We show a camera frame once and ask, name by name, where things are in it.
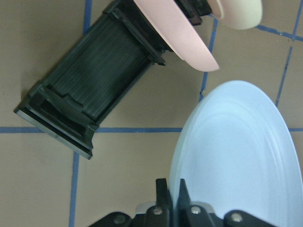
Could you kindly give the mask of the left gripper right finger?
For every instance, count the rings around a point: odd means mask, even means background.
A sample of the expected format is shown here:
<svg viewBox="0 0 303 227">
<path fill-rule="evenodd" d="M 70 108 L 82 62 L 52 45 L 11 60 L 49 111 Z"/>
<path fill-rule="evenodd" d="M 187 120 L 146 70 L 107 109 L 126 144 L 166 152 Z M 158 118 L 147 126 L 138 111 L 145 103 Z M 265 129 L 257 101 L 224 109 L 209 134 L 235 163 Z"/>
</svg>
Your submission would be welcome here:
<svg viewBox="0 0 303 227">
<path fill-rule="evenodd" d="M 178 196 L 178 226 L 193 227 L 194 215 L 192 212 L 191 199 L 184 179 L 180 180 Z"/>
</svg>

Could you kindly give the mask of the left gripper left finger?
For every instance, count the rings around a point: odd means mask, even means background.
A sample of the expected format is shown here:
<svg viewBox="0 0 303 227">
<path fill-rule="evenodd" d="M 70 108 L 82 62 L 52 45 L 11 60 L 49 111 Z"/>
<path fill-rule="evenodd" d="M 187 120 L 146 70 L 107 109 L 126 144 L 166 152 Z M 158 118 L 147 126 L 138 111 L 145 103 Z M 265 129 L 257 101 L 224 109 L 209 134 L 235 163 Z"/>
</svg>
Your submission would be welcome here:
<svg viewBox="0 0 303 227">
<path fill-rule="evenodd" d="M 173 203 L 165 178 L 156 179 L 156 206 L 167 209 L 169 227 L 173 226 Z"/>
</svg>

